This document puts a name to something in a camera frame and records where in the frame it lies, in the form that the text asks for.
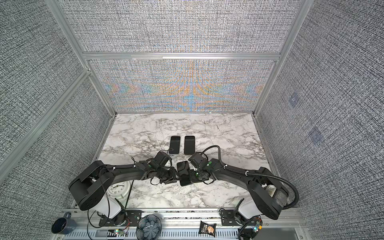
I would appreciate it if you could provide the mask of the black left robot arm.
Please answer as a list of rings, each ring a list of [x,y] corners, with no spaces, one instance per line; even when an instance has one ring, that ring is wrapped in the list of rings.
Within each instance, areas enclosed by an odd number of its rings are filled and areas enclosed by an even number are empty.
[[[107,189],[118,183],[158,178],[160,184],[178,181],[174,167],[165,167],[154,159],[130,165],[106,165],[95,161],[69,184],[69,191],[80,210],[93,210],[109,219],[115,218],[122,207],[107,195]]]

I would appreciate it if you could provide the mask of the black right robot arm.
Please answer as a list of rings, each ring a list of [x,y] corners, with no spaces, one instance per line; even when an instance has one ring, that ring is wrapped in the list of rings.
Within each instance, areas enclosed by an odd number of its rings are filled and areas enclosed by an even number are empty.
[[[267,168],[245,170],[222,165],[219,160],[193,160],[195,177],[229,182],[247,190],[258,210],[266,217],[277,220],[282,210],[294,207],[298,202],[297,189],[287,180],[273,175]]]

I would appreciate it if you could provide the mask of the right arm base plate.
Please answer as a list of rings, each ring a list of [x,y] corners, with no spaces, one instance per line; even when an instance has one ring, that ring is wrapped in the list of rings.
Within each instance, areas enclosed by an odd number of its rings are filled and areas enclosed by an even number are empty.
[[[219,214],[221,217],[222,226],[225,226],[225,227],[240,226],[240,224],[235,219],[233,210],[219,209]]]

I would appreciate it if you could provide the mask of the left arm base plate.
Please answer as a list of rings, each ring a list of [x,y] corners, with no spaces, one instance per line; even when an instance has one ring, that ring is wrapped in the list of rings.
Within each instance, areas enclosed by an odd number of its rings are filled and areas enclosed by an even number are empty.
[[[99,222],[100,227],[126,227],[128,225],[137,227],[138,222],[142,218],[141,210],[126,211],[122,210],[114,218],[107,218],[105,215],[101,215]]]

